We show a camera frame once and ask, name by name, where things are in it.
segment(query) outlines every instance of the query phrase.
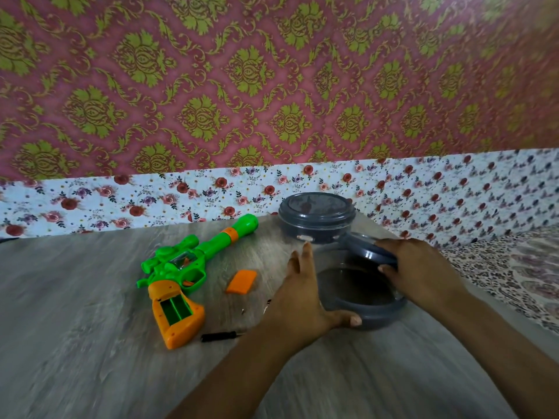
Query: hand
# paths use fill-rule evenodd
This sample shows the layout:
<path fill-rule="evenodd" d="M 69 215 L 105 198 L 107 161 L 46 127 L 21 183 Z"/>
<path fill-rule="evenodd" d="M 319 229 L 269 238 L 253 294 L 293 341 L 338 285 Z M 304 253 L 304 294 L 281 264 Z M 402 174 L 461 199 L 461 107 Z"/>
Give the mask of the hand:
<path fill-rule="evenodd" d="M 312 248 L 306 242 L 302 254 L 291 253 L 287 276 L 272 298 L 261 324 L 281 333 L 282 340 L 294 354 L 332 328 L 361 325 L 361 317 L 346 310 L 324 310 L 318 298 Z"/>
<path fill-rule="evenodd" d="M 375 243 L 394 254 L 398 271 L 388 265 L 378 269 L 409 300 L 423 310 L 451 303 L 456 296 L 468 295 L 460 275 L 436 248 L 418 239 L 380 239 Z"/>

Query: person's left forearm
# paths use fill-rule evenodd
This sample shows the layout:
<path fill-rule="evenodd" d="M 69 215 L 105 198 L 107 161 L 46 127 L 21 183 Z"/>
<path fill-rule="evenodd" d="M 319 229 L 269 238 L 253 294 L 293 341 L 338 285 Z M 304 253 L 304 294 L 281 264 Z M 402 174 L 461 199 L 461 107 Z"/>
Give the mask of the person's left forearm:
<path fill-rule="evenodd" d="M 252 416 L 294 354 L 278 332 L 259 324 L 167 417 L 245 419 Z"/>

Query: toy gun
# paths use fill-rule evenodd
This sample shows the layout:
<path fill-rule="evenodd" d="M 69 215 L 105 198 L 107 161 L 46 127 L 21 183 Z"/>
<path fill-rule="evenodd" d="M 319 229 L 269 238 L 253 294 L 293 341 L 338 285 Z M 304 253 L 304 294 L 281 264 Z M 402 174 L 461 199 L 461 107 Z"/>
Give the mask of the toy gun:
<path fill-rule="evenodd" d="M 206 261 L 256 228 L 256 216 L 245 214 L 209 241 L 199 244 L 196 235 L 189 235 L 175 246 L 159 247 L 153 257 L 142 262 L 141 268 L 149 277 L 138 280 L 137 287 L 148 287 L 153 314 L 168 349 L 189 342 L 204 324 L 204 308 L 185 294 L 206 281 Z"/>

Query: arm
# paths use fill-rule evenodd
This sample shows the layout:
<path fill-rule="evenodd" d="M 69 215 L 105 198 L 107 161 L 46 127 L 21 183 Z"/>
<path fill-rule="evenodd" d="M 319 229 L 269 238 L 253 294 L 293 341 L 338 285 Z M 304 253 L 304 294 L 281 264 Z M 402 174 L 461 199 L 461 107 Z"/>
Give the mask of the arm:
<path fill-rule="evenodd" d="M 398 258 L 380 266 L 394 286 L 465 346 L 520 418 L 556 418 L 559 365 L 472 296 L 457 271 L 427 243 L 388 240 L 378 246 Z"/>
<path fill-rule="evenodd" d="M 355 313 L 322 308 L 311 245 L 306 243 L 301 255 L 291 255 L 287 276 L 261 323 L 240 338 L 167 418 L 249 418 L 292 355 L 332 328 L 360 324 Z"/>

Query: gray lid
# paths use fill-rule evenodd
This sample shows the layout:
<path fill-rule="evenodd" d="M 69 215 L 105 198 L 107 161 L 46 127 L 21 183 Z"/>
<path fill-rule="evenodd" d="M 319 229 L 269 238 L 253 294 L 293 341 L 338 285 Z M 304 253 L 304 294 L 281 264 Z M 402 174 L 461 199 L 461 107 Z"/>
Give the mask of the gray lid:
<path fill-rule="evenodd" d="M 283 200 L 278 215 L 291 225 L 331 229 L 349 225 L 355 218 L 355 208 L 349 200 L 336 194 L 300 193 Z"/>
<path fill-rule="evenodd" d="M 380 265 L 395 267 L 397 259 L 394 254 L 374 244 L 377 238 L 358 232 L 348 232 L 340 238 L 343 244 L 353 254 L 372 260 Z"/>

